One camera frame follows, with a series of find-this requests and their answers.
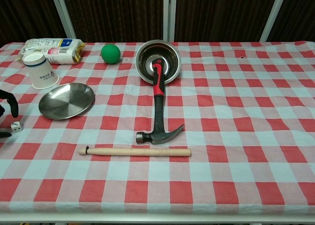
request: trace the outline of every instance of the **dark curtain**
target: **dark curtain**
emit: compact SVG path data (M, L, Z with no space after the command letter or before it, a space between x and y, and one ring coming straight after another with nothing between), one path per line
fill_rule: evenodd
M163 0L65 0L84 42L140 42L163 37Z
M315 41L315 0L284 0L268 41Z
M65 37L53 0L1 0L0 46L30 38Z
M175 41L259 41L274 0L177 0Z

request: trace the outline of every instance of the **label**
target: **label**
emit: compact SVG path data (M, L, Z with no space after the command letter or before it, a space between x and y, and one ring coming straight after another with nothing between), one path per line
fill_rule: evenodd
M60 47L67 47L70 46L72 42L72 39L62 39L62 42L60 44Z
M50 55L58 54L59 53L59 48L51 48L51 49L48 50L47 53L50 54Z
M50 73L47 73L46 75L42 75L39 78L43 80L48 80L49 78L52 78L55 76L55 73L51 71Z

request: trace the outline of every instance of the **hammer head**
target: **hammer head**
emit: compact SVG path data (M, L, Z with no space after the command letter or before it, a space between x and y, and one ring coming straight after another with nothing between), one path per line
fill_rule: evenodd
M140 131L136 134L136 142L144 143L149 141L154 145L164 144L174 139L183 130L184 125L181 125L179 128L171 132L152 131L151 133L145 133Z

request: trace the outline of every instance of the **paper cup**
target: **paper cup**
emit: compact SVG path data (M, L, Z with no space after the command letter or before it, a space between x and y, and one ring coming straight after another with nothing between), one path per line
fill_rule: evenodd
M52 87L59 81L59 76L40 52L33 52L22 57L35 89Z

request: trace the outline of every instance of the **metal bowl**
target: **metal bowl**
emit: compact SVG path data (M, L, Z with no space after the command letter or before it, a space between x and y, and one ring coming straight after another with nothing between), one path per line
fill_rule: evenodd
M163 40L155 39L144 43L136 54L136 69L145 81L153 84L152 61L164 59L165 84L176 78L181 69L181 57L173 45Z
M82 83L60 85L39 101L39 111L46 118L61 120L87 110L94 101L93 90Z

